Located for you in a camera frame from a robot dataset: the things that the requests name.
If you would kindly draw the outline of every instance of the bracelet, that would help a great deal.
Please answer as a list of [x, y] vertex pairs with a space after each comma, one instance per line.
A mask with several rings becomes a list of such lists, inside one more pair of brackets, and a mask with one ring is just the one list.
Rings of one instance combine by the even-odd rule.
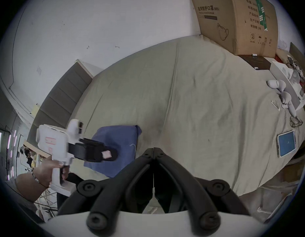
[[31, 174], [32, 174], [32, 176], [34, 177], [34, 180], [35, 180], [36, 182], [38, 182], [40, 185], [43, 185], [43, 184], [41, 184], [40, 181], [36, 178], [36, 176], [34, 175], [34, 172], [33, 172], [33, 171], [34, 171], [34, 169], [31, 170]]

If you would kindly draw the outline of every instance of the blue pillow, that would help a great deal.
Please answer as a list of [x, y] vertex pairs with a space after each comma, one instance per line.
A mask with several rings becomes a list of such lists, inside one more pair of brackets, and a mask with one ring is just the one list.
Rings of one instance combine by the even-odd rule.
[[117, 150], [115, 161], [89, 162], [84, 166], [100, 172], [107, 177], [115, 177], [126, 165], [135, 160], [138, 136], [141, 134], [139, 126], [114, 125], [99, 128], [92, 140], [104, 143]]

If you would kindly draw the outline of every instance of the cardboard box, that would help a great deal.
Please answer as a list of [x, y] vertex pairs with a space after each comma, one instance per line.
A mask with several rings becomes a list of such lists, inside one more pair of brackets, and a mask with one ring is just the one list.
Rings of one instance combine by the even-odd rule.
[[201, 33], [235, 55], [275, 57], [278, 21], [267, 0], [192, 0]]

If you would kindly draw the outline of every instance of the gray headboard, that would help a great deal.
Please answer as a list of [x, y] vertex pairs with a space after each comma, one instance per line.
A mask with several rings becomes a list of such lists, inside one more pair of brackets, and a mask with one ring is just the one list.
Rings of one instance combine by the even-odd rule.
[[41, 124], [65, 128], [92, 77], [76, 62], [55, 84], [37, 112], [27, 141], [37, 146], [36, 130]]

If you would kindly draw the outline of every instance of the white wall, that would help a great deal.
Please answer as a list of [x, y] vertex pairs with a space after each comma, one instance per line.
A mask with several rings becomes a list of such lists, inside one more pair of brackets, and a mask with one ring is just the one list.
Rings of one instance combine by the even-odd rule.
[[[304, 53], [289, 15], [277, 0], [269, 1], [276, 7], [279, 43], [289, 49], [293, 42]], [[12, 46], [22, 13], [13, 52], [14, 96]], [[199, 33], [191, 0], [29, 0], [0, 44], [0, 86], [30, 125], [33, 106], [42, 104], [76, 59], [97, 74], [139, 50]]]

